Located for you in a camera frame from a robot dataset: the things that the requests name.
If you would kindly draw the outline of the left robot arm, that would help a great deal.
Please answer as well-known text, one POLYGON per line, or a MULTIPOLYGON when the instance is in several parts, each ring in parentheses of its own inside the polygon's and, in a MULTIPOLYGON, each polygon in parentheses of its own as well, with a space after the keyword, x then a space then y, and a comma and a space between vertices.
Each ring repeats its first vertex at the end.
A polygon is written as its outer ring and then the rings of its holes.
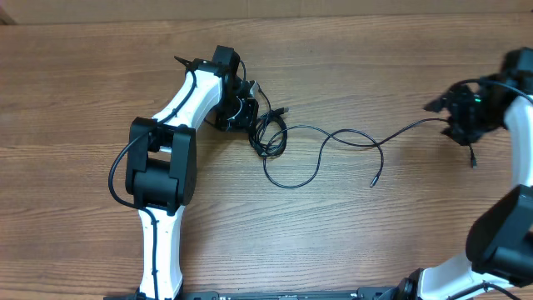
POLYGON ((183 60, 181 89, 159 113, 136 118, 127 145, 125 187, 143 232, 143 275, 135 299, 177 299, 181 225, 197 182, 197 131, 209 113, 223 132, 249 133, 257 120, 252 83, 238 77, 240 56, 217 46, 212 59, 183 60))

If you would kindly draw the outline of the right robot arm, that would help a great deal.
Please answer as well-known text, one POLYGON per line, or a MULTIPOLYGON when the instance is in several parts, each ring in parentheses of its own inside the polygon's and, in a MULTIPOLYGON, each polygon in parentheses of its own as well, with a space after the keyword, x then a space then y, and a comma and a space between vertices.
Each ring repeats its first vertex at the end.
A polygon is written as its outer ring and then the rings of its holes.
POLYGON ((499 128, 510 134, 511 185, 471 226, 463 252, 444 263, 419 268, 384 299, 473 299, 532 283, 532 50, 508 52, 498 72, 451 85, 426 104, 447 110, 443 134, 470 146, 499 128))

